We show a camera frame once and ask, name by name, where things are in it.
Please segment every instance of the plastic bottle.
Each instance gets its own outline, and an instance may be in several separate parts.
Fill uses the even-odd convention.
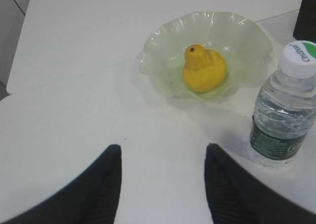
[[[288,44],[261,87],[253,114],[252,159],[269,167],[290,162],[316,118],[316,44]]]

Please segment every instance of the yellow duck figurine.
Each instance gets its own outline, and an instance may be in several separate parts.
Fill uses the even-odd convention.
[[[182,79],[195,92],[207,92],[221,84],[226,76],[224,58],[215,50],[202,45],[191,45],[185,52],[186,63],[182,69]]]

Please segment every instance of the white table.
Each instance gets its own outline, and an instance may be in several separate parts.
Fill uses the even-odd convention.
[[[137,57],[160,25],[193,11],[234,11],[253,21],[301,0],[30,0],[7,90],[55,85]]]

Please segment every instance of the glass bowl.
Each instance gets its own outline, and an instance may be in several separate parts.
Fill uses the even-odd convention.
[[[222,84],[205,93],[191,91],[182,80],[184,52],[193,44],[218,51],[226,60]],[[272,44],[259,26],[231,12],[193,12],[162,25],[145,42],[139,71],[149,75],[165,97],[210,101],[240,85],[263,82]]]

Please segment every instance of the bottle label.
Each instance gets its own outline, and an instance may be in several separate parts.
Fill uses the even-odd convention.
[[[253,121],[250,143],[262,156],[273,160],[286,160],[297,153],[305,137],[306,135],[295,139],[275,138],[263,132]]]

